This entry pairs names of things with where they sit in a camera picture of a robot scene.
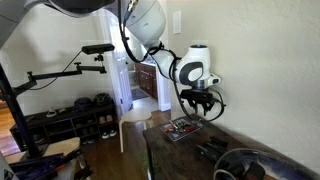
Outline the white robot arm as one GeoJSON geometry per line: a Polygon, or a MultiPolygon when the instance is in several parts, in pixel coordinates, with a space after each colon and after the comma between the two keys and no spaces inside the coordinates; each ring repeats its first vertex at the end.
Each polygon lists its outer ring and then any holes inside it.
{"type": "Polygon", "coordinates": [[[183,57],[164,47],[160,36],[166,27],[166,17],[158,0],[0,0],[0,46],[38,4],[75,18],[106,9],[118,18],[123,32],[130,32],[144,46],[162,76],[186,87],[177,93],[182,105],[188,104],[194,110],[201,109],[207,113],[215,104],[222,102],[208,91],[221,78],[210,71],[207,46],[192,45],[183,57]]]}

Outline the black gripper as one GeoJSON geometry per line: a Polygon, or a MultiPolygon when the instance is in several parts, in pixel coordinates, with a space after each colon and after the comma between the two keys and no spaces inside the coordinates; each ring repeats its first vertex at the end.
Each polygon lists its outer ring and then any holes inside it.
{"type": "Polygon", "coordinates": [[[198,104],[203,107],[203,115],[206,116],[207,112],[212,109],[217,100],[212,97],[210,100],[189,100],[189,105],[194,109],[195,114],[198,114],[198,104]]]}

